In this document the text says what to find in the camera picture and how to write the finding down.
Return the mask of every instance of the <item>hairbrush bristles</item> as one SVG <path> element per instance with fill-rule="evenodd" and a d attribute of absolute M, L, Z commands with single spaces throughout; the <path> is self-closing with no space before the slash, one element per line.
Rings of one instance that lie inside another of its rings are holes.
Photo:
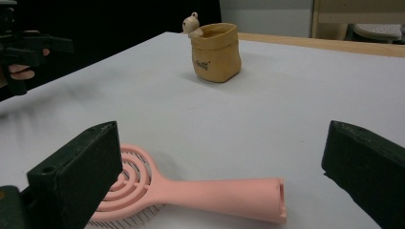
<path fill-rule="evenodd" d="M 137 228 L 147 221 L 151 220 L 155 214 L 162 208 L 163 205 L 153 205 L 147 207 L 142 211 L 133 214 L 129 218 L 119 219 L 114 221 L 92 221 L 88 222 L 86 228 L 111 228 L 111 229 L 126 229 L 126 228 Z"/>
<path fill-rule="evenodd" d="M 282 178 L 177 181 L 164 177 L 140 147 L 121 145 L 122 173 L 89 225 L 132 228 L 164 204 L 278 223 L 287 221 Z"/>

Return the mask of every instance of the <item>hairbrush handle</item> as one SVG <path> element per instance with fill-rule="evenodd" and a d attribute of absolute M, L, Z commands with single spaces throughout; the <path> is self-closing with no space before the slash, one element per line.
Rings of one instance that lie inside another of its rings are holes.
<path fill-rule="evenodd" d="M 163 178 L 159 186 L 155 190 L 162 191 L 153 195 L 157 202 L 278 223 L 287 221 L 282 178 L 208 181 Z"/>

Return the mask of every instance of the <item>wooden furniture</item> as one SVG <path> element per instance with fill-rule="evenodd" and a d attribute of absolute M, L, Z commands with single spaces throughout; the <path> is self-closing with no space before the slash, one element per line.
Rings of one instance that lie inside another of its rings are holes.
<path fill-rule="evenodd" d="M 403 0 L 314 0 L 311 37 L 320 37 L 320 25 L 404 23 Z"/>

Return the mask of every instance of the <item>hairbrush head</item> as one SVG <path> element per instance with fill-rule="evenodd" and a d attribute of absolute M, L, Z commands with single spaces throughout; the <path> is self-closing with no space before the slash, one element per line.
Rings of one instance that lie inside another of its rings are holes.
<path fill-rule="evenodd" d="M 137 226 L 164 204 L 260 219 L 287 221 L 282 178 L 176 181 L 164 177 L 136 145 L 121 145 L 123 172 L 89 224 Z"/>

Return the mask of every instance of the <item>table surface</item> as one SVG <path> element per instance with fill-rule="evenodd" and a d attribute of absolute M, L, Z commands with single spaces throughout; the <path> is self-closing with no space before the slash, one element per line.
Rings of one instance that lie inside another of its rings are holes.
<path fill-rule="evenodd" d="M 188 37 L 165 32 L 3 101 L 0 185 L 27 187 L 33 166 L 116 120 L 121 143 L 167 177 L 285 179 L 285 225 L 166 205 L 144 228 L 379 228 L 321 159 L 332 120 L 405 145 L 405 59 L 243 39 L 239 49 L 241 71 L 210 83 L 194 73 Z"/>
<path fill-rule="evenodd" d="M 278 36 L 256 33 L 239 33 L 241 40 L 267 42 L 273 44 L 291 45 L 340 52 L 354 52 L 372 55 L 405 57 L 405 46 L 392 44 L 377 44 L 341 40 L 315 39 L 293 36 Z"/>

